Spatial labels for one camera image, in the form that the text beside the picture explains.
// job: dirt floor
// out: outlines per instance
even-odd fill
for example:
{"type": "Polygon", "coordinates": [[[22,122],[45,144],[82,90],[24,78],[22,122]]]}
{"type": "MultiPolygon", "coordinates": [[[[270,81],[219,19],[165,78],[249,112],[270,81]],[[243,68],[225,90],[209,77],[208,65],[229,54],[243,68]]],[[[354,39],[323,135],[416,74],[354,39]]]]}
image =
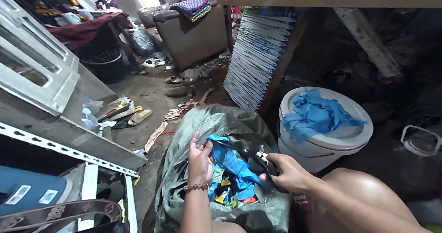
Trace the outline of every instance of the dirt floor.
{"type": "MultiPolygon", "coordinates": [[[[219,103],[225,106],[236,106],[229,95],[222,88],[227,66],[216,66],[209,77],[201,77],[194,83],[192,97],[184,96],[180,98],[167,97],[164,92],[177,85],[167,84],[164,79],[170,76],[179,76],[178,68],[165,70],[165,66],[146,67],[145,73],[140,75],[128,76],[124,81],[109,85],[109,87],[119,96],[125,95],[135,102],[136,106],[143,106],[143,109],[151,108],[153,113],[144,119],[140,124],[132,128],[123,128],[112,130],[114,142],[128,148],[131,151],[144,148],[149,137],[163,122],[163,117],[170,109],[177,109],[180,103],[192,98],[200,101],[204,93],[211,87],[215,88],[207,98],[206,104],[219,103]]],[[[164,130],[175,131],[181,119],[168,121],[168,126],[164,130]]],[[[137,212],[138,231],[141,232],[141,226],[146,212],[155,197],[155,187],[157,184],[157,174],[161,160],[169,146],[173,133],[159,136],[156,142],[165,143],[154,145],[146,155],[147,163],[139,170],[141,176],[139,182],[134,187],[135,206],[137,212]]]]}

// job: purple knitted cloth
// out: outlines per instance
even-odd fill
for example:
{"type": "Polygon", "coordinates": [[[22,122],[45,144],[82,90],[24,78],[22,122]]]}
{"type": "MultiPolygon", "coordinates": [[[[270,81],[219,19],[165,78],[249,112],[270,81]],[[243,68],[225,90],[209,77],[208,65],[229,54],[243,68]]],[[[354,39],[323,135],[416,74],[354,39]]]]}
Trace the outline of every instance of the purple knitted cloth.
{"type": "Polygon", "coordinates": [[[185,0],[172,4],[169,9],[177,10],[191,20],[193,16],[207,6],[210,6],[209,0],[185,0]]]}

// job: stack of plastic hangers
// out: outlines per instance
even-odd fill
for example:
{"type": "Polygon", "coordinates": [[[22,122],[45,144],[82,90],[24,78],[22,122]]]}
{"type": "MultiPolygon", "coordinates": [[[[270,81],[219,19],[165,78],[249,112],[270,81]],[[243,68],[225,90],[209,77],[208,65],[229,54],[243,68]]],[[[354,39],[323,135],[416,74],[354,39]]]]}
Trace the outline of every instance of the stack of plastic hangers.
{"type": "Polygon", "coordinates": [[[293,30],[291,8],[246,8],[224,89],[244,109],[257,111],[293,30]]]}

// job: hand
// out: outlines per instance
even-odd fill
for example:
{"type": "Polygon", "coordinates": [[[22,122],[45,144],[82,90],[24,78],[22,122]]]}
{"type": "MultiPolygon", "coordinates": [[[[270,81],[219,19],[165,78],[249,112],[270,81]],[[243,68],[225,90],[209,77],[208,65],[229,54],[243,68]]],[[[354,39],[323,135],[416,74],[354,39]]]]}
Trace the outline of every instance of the hand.
{"type": "MultiPolygon", "coordinates": [[[[317,179],[288,155],[269,153],[267,159],[279,168],[279,176],[272,175],[273,180],[287,191],[308,192],[310,184],[317,179]]],[[[266,182],[267,175],[261,174],[259,179],[266,182]]]]}
{"type": "Polygon", "coordinates": [[[189,146],[189,173],[187,184],[208,183],[213,175],[213,157],[211,156],[213,143],[204,141],[199,147],[196,147],[199,132],[195,132],[189,146]]]}

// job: slipper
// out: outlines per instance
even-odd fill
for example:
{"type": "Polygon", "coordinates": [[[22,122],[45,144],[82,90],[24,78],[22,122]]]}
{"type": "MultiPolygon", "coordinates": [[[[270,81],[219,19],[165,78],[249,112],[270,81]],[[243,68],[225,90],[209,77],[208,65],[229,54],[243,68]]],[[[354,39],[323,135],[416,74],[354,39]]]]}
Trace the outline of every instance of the slipper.
{"type": "Polygon", "coordinates": [[[139,113],[134,114],[129,121],[127,122],[131,126],[135,126],[138,123],[140,123],[142,120],[144,120],[146,117],[150,116],[152,114],[151,109],[145,109],[139,113]]]}
{"type": "Polygon", "coordinates": [[[166,83],[181,83],[182,81],[183,81],[182,78],[175,77],[175,76],[168,77],[168,78],[166,78],[166,80],[164,80],[164,82],[166,82],[166,83]]]}

